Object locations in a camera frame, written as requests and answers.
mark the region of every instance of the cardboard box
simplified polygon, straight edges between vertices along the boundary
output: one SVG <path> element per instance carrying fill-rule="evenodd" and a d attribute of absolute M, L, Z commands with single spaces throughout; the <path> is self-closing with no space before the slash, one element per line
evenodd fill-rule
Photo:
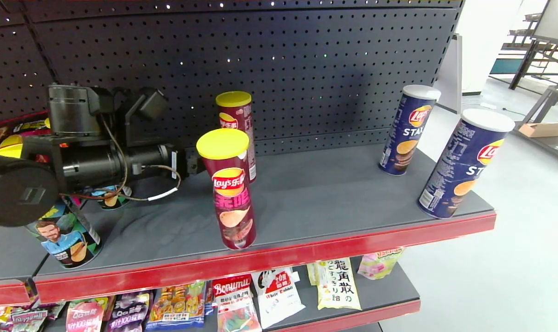
<path fill-rule="evenodd" d="M 523 124 L 519 132 L 527 137 L 558 136 L 558 122 L 553 124 Z"/>

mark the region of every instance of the blue lay's stax can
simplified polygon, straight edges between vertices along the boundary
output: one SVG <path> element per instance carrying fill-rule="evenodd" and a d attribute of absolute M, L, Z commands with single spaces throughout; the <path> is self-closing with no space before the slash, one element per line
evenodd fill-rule
<path fill-rule="evenodd" d="M 382 170 L 395 176 L 406 173 L 431 109 L 441 97 L 439 90 L 425 85 L 407 85 L 402 91 L 379 164 Z"/>
<path fill-rule="evenodd" d="M 435 218 L 451 217 L 515 122 L 484 109 L 466 109 L 431 173 L 418 206 Z"/>

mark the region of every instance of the black pegboard wall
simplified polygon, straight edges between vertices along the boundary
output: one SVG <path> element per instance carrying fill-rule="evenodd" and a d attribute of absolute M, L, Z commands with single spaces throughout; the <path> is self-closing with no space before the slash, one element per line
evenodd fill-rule
<path fill-rule="evenodd" d="M 338 8 L 460 8 L 463 0 L 174 0 L 174 1 L 70 1 L 56 6 L 51 1 L 25 3 L 33 22 L 110 17 L 151 13 L 307 10 Z"/>
<path fill-rule="evenodd" d="M 51 81 L 28 28 L 0 27 L 0 121 L 45 110 Z"/>
<path fill-rule="evenodd" d="M 0 27 L 24 23 L 23 7 L 17 1 L 0 1 Z"/>
<path fill-rule="evenodd" d="M 170 108 L 143 129 L 186 147 L 217 128 L 218 93 L 245 90 L 257 153 L 276 154 L 384 141 L 402 86 L 432 84 L 461 3 L 26 6 L 62 83 L 161 89 Z"/>

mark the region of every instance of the lay's logo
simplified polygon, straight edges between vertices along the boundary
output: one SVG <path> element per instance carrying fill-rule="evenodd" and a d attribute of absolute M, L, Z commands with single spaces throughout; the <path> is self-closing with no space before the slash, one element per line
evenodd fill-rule
<path fill-rule="evenodd" d="M 500 139 L 480 149 L 478 152 L 478 161 L 481 162 L 482 165 L 490 164 L 490 160 L 492 160 L 492 157 L 496 155 L 496 150 L 498 150 L 504 141 L 504 139 Z"/>
<path fill-rule="evenodd" d="M 430 112 L 432 108 L 433 107 L 431 105 L 424 105 L 423 107 L 417 108 L 416 110 L 412 111 L 412 113 L 410 113 L 408 122 L 410 122 L 413 127 L 418 128 L 422 126 L 428 116 L 428 112 Z"/>
<path fill-rule="evenodd" d="M 224 168 L 214 173 L 211 180 L 215 191 L 226 197 L 234 197 L 244 190 L 244 170 L 239 167 Z"/>
<path fill-rule="evenodd" d="M 222 128 L 231 128 L 233 130 L 237 130 L 238 129 L 238 120 L 234 119 L 229 114 L 220 113 L 220 126 L 222 126 Z"/>

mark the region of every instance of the red shelf edge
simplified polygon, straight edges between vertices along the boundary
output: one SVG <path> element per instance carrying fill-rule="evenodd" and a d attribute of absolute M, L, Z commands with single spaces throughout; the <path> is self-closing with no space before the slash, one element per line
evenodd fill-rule
<path fill-rule="evenodd" d="M 496 213 L 452 219 L 427 225 L 382 231 L 270 248 L 237 252 L 232 256 L 184 261 L 150 267 L 136 267 L 115 273 L 96 273 L 81 277 L 47 275 L 34 277 L 42 303 L 109 296 L 122 292 L 186 284 L 233 274 L 263 271 L 275 267 L 296 266 L 314 261 L 351 257 L 399 246 L 436 242 L 494 229 Z"/>
<path fill-rule="evenodd" d="M 23 281 L 11 280 L 13 283 L 0 285 L 0 305 L 29 305 L 30 297 Z"/>
<path fill-rule="evenodd" d="M 313 323 L 282 328 L 277 332 L 336 332 L 363 326 L 378 321 L 391 319 L 401 315 L 417 313 L 421 308 L 421 301 L 414 300 L 401 304 L 391 305 L 389 307 L 373 309 L 368 311 L 360 311 L 358 313 L 334 317 L 333 319 L 315 321 Z"/>

